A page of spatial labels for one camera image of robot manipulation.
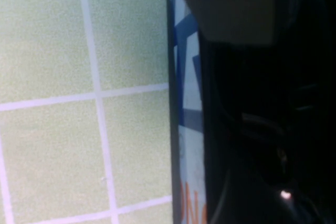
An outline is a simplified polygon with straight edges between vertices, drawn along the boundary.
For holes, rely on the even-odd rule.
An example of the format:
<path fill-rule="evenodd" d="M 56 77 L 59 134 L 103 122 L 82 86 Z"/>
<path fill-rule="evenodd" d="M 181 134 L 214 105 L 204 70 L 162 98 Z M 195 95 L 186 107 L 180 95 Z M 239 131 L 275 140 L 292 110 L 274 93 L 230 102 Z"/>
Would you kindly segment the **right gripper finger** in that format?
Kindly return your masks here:
<path fill-rule="evenodd" d="M 274 0 L 186 0 L 204 37 L 212 42 L 270 44 Z"/>

